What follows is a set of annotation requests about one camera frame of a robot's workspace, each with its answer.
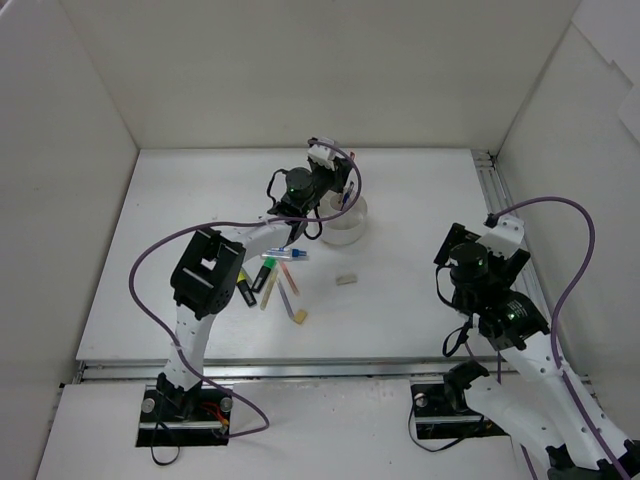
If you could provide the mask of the clear blue-capped glue bottle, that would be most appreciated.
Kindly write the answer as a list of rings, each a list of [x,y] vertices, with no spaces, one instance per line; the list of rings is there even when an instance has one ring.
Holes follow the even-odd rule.
[[[309,255],[306,250],[290,247],[268,249],[261,254],[261,257],[264,259],[272,258],[284,262],[306,261],[309,259]]]

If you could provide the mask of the white eraser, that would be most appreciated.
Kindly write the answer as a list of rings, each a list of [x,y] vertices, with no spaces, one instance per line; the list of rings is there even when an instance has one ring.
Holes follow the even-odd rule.
[[[347,273],[344,275],[340,275],[336,278],[337,285],[348,285],[348,284],[356,283],[357,281],[358,281],[358,277],[354,273]]]

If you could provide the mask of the tan eraser block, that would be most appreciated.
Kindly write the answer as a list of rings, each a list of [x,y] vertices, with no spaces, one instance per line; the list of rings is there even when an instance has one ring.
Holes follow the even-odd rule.
[[[300,309],[294,314],[293,321],[296,324],[301,325],[305,321],[307,316],[308,316],[308,313],[305,310]]]

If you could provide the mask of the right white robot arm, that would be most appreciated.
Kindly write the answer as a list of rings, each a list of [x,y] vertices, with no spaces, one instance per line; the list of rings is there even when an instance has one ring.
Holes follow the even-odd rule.
[[[475,360],[443,377],[442,398],[455,411],[473,410],[497,424],[546,468],[550,479],[632,479],[639,474],[639,444],[602,411],[552,340],[550,323],[535,303],[513,289],[530,255],[522,227],[512,237],[480,236],[455,223],[434,263],[453,286],[446,306],[472,327],[534,391],[531,408]]]

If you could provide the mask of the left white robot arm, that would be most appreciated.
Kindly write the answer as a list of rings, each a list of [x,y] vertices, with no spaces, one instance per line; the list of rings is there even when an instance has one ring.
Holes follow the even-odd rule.
[[[282,169],[285,192],[272,202],[267,218],[247,225],[230,222],[236,231],[225,236],[213,227],[194,230],[170,277],[173,299],[185,318],[170,331],[174,343],[157,387],[164,408],[175,418],[191,418],[199,409],[204,353],[213,320],[226,308],[236,289],[241,268],[274,247],[287,247],[305,234],[311,223],[321,223],[323,197],[345,190],[353,161],[344,156],[322,162],[312,156],[306,167]]]

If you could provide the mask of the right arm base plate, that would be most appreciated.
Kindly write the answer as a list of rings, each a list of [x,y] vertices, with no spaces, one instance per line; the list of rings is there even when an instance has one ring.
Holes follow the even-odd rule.
[[[453,442],[471,438],[505,436],[506,433],[487,417],[467,407],[456,410],[444,392],[442,383],[412,384],[409,425],[418,440]]]

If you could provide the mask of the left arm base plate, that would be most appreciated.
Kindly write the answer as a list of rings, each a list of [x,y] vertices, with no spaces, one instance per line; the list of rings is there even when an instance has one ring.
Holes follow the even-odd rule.
[[[204,388],[193,410],[184,414],[149,387],[141,402],[136,447],[226,446],[232,407],[230,396]]]

